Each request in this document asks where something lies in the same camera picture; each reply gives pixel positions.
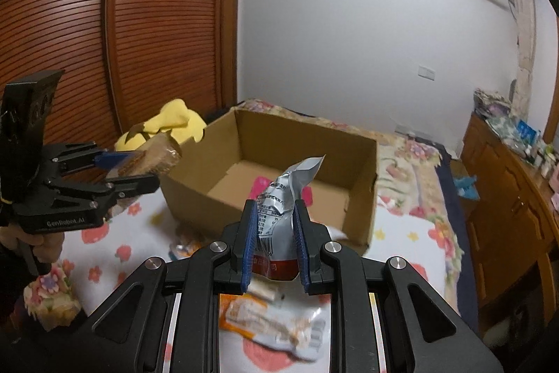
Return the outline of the left human hand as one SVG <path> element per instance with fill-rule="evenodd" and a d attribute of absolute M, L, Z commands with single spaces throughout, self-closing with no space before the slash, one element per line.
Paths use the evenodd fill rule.
<path fill-rule="evenodd" d="M 1 243 L 12 251 L 17 251 L 20 243 L 28 244 L 41 263 L 55 263 L 63 250 L 64 233 L 29 235 L 20 226 L 11 223 L 1 228 Z"/>

